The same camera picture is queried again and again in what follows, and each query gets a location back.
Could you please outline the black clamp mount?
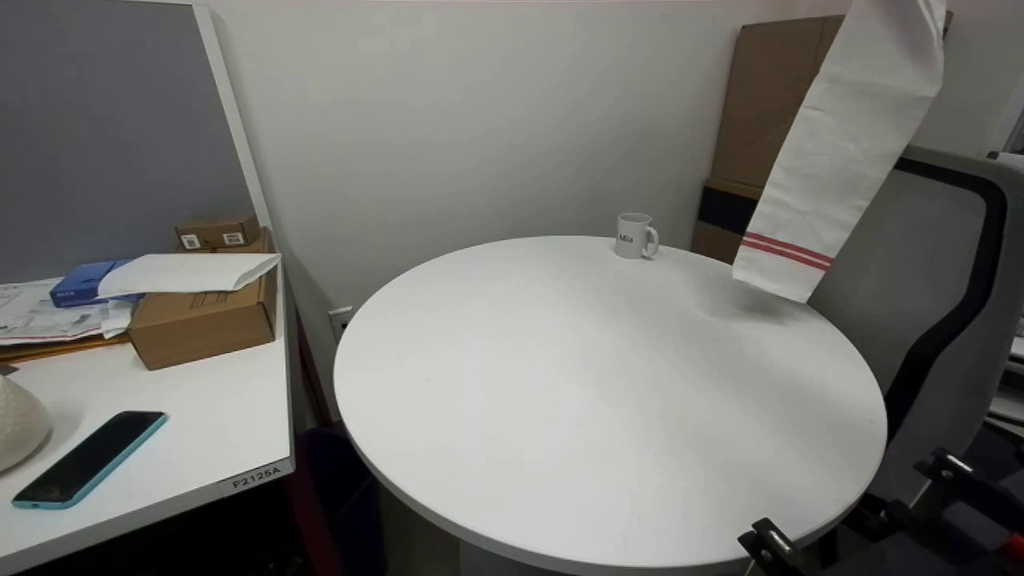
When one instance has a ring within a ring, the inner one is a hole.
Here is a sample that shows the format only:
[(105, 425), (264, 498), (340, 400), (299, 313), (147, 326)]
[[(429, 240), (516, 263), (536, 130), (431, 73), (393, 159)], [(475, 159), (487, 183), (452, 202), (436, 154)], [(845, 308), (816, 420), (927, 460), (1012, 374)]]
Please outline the black clamp mount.
[(915, 472), (927, 479), (920, 510), (865, 497), (807, 548), (758, 520), (741, 536), (747, 576), (1021, 576), (1021, 476), (993, 482), (947, 447)]

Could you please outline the beige rounded object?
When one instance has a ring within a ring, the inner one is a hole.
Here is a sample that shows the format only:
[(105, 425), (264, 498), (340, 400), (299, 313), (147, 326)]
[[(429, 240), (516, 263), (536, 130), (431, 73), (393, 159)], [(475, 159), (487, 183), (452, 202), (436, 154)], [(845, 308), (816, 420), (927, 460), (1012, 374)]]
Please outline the beige rounded object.
[(0, 475), (27, 465), (47, 438), (47, 408), (20, 380), (0, 378)]

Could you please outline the blue box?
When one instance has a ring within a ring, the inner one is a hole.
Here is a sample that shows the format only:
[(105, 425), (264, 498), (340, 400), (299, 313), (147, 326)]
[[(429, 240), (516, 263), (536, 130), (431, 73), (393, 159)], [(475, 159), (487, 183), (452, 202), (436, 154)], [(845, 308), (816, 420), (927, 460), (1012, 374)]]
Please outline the blue box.
[(54, 308), (83, 308), (96, 303), (99, 285), (109, 272), (119, 268), (119, 260), (99, 260), (99, 263), (83, 263), (75, 265), (54, 288), (53, 288), (53, 303)]

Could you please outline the stack of papers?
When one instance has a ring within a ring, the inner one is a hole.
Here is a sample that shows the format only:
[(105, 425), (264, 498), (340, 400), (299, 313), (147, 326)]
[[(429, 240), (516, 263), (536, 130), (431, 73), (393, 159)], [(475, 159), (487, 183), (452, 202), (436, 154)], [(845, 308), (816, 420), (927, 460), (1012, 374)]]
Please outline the stack of papers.
[(0, 285), (0, 346), (111, 341), (132, 326), (134, 301), (58, 308), (54, 278)]

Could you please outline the grey mesh office chair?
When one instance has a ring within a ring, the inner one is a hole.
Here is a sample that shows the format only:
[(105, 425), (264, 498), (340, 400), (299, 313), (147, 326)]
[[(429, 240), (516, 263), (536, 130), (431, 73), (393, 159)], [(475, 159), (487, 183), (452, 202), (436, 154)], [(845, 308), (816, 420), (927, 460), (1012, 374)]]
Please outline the grey mesh office chair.
[(910, 146), (814, 294), (889, 411), (873, 497), (915, 503), (937, 447), (964, 454), (1000, 391), (1024, 301), (1024, 171)]

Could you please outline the small cardboard box behind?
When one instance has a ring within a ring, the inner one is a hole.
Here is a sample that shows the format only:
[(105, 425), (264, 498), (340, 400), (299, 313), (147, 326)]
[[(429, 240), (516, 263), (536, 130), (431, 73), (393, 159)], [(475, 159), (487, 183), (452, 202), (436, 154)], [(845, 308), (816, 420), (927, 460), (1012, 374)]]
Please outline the small cardboard box behind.
[(185, 252), (270, 252), (272, 235), (253, 218), (189, 222), (177, 230)]

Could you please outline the white red-striped tea towel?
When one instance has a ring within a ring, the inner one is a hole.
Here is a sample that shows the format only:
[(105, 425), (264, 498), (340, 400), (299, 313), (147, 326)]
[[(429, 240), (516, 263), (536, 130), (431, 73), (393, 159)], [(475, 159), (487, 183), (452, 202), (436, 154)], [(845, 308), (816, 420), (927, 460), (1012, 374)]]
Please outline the white red-striped tea towel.
[(732, 278), (807, 303), (943, 86), (951, 0), (851, 0), (766, 180)]

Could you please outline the large flat cardboard box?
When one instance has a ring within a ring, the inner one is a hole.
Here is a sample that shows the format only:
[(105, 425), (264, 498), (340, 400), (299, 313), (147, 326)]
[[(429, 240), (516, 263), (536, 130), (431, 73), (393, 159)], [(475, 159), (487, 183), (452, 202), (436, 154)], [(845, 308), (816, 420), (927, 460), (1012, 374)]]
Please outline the large flat cardboard box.
[(691, 251), (730, 263), (776, 157), (816, 80), (839, 15), (743, 27), (732, 43), (724, 116)]

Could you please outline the white envelope paper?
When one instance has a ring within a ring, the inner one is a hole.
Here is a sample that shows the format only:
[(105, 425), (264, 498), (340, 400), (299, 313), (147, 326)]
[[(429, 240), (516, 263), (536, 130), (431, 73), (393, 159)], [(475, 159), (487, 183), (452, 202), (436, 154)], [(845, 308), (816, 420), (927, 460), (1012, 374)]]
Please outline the white envelope paper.
[(96, 294), (239, 293), (280, 265), (277, 252), (147, 252), (111, 268)]

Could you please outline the white ceramic mug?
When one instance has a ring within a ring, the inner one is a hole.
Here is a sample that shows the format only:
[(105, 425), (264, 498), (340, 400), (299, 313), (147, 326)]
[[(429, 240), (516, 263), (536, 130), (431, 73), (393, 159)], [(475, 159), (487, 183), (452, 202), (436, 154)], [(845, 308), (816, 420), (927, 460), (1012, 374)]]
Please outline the white ceramic mug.
[(644, 210), (621, 210), (615, 224), (615, 252), (625, 260), (654, 260), (660, 252), (660, 230)]

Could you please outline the blue-cased smartphone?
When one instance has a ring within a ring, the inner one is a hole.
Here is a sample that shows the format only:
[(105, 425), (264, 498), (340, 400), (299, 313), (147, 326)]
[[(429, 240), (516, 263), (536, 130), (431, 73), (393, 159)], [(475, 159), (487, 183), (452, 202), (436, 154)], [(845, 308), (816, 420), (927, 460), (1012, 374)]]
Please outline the blue-cased smartphone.
[(88, 498), (123, 460), (127, 460), (167, 416), (161, 411), (123, 411), (78, 441), (14, 497), (15, 510), (70, 510)]

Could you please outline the brown cardboard box on desk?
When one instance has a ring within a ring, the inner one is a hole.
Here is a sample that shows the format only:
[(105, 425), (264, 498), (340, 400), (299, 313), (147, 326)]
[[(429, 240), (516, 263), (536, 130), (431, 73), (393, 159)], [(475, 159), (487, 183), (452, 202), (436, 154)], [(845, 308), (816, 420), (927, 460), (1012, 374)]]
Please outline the brown cardboard box on desk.
[(277, 341), (277, 282), (239, 293), (147, 294), (127, 326), (139, 359), (157, 373)]

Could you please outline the grey partition panel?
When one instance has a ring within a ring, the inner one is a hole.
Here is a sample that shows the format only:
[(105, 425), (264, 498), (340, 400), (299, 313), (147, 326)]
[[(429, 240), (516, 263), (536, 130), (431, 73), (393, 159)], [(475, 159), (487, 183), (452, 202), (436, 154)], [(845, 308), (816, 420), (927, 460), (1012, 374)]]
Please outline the grey partition panel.
[(205, 0), (0, 0), (0, 278), (270, 216)]

